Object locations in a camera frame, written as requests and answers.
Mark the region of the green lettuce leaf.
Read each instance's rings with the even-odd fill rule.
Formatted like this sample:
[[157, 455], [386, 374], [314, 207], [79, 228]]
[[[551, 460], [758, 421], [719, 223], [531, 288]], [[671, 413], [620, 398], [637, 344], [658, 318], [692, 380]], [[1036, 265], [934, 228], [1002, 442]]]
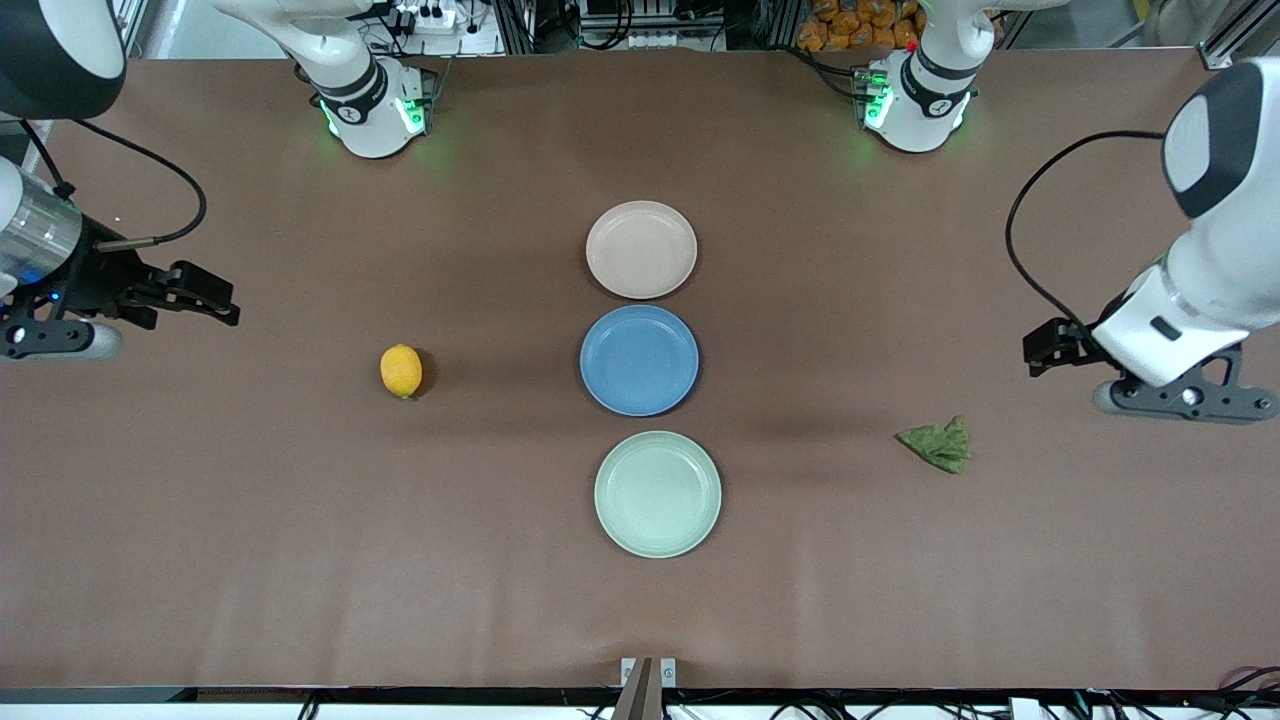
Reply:
[[960, 475], [972, 459], [972, 437], [963, 415], [945, 425], [913, 427], [893, 437], [922, 461], [954, 477]]

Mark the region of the yellow lemon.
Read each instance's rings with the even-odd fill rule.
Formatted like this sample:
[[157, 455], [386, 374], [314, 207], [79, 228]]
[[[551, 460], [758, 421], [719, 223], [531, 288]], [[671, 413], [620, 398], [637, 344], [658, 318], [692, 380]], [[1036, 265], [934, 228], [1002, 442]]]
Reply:
[[408, 345], [387, 348], [379, 361], [379, 373], [384, 388], [398, 398], [413, 397], [422, 386], [422, 360]]

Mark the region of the brown table cover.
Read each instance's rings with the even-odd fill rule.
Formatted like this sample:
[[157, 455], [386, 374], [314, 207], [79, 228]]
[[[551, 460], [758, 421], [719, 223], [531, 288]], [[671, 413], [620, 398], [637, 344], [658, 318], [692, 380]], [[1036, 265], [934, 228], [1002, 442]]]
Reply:
[[[347, 152], [288, 61], [133, 61], [104, 128], [209, 210], [152, 249], [236, 287], [110, 363], [0, 366], [0, 685], [1201, 688], [1280, 664], [1280, 421], [1098, 413], [1105, 366], [1032, 379], [1051, 309], [1007, 209], [1048, 158], [1162, 129], [1192, 50], [993, 55], [913, 156], [776, 53], [453, 63], [428, 138]], [[585, 258], [628, 201], [698, 264], [622, 299]], [[667, 309], [701, 352], [658, 416], [599, 405], [589, 328]], [[379, 361], [419, 351], [411, 398]], [[895, 434], [963, 415], [960, 475]], [[602, 529], [645, 430], [719, 470], [712, 534]]]

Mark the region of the white power strip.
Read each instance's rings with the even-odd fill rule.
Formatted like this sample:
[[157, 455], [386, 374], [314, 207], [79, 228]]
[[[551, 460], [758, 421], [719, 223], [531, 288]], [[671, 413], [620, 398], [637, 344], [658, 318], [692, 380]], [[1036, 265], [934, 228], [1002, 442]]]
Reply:
[[388, 23], [399, 35], [452, 35], [458, 12], [444, 0], [388, 0]]

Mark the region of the bag of orange items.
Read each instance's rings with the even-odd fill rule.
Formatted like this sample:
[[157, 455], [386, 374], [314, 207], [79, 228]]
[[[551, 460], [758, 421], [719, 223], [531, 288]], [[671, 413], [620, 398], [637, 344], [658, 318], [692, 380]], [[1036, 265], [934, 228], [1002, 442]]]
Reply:
[[795, 36], [803, 51], [841, 51], [861, 45], [918, 46], [928, 20], [918, 0], [806, 0]]

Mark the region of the blue round plate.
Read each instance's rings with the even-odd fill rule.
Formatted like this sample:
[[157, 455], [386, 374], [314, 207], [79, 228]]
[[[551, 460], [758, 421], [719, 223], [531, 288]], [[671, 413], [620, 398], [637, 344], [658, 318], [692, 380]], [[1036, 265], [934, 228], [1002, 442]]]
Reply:
[[579, 352], [590, 396], [622, 416], [658, 416], [681, 405], [701, 370], [691, 328], [675, 313], [632, 304], [602, 315]]

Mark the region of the pale green round plate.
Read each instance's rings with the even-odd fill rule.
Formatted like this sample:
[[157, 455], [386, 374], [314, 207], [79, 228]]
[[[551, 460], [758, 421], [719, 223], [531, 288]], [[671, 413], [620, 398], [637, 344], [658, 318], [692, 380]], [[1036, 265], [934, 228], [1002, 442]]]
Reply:
[[645, 430], [603, 459], [594, 507], [604, 533], [641, 559], [676, 559], [716, 529], [723, 503], [718, 466], [696, 441]]

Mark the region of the beige round plate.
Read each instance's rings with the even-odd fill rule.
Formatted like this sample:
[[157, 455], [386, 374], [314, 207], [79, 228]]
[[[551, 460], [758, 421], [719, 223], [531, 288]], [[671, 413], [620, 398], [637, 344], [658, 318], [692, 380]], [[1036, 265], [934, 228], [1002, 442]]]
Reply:
[[677, 291], [698, 264], [689, 219], [657, 201], [622, 202], [603, 213], [585, 242], [594, 279], [622, 299], [650, 300]]

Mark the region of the aluminium frame profile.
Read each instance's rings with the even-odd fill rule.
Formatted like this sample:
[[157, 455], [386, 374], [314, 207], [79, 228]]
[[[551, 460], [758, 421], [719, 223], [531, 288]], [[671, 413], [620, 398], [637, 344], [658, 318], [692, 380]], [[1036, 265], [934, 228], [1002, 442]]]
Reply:
[[109, 0], [128, 59], [145, 56], [145, 36], [152, 0]]
[[1280, 0], [1213, 0], [1196, 45], [1206, 70], [1256, 56], [1280, 56]]

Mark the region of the dark frame post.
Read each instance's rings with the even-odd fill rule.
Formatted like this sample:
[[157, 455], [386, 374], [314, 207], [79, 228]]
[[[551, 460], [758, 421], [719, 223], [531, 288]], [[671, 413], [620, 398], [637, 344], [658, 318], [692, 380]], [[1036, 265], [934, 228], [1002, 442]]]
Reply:
[[535, 0], [492, 0], [504, 54], [526, 56], [538, 54], [532, 29], [536, 19]]

